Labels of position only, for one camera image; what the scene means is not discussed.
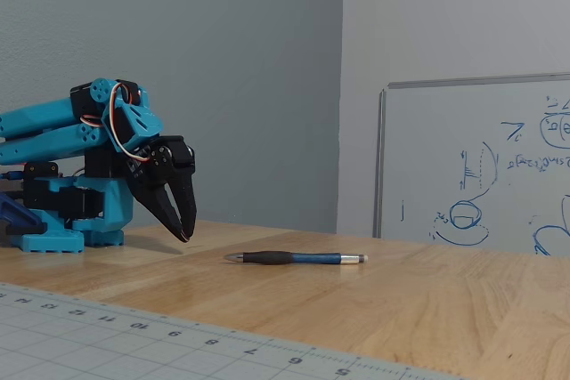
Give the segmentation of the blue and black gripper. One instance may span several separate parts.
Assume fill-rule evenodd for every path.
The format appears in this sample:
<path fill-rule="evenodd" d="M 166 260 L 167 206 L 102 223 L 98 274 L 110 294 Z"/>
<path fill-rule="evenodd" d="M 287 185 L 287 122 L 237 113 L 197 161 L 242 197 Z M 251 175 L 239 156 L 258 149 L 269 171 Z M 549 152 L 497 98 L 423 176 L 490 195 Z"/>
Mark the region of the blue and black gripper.
<path fill-rule="evenodd" d="M 147 91 L 135 82 L 101 83 L 105 178 L 128 182 L 133 197 L 181 242 L 194 232 L 197 207 L 192 185 L 195 157 L 183 137 L 163 136 Z M 180 214 L 167 194 L 170 186 Z"/>

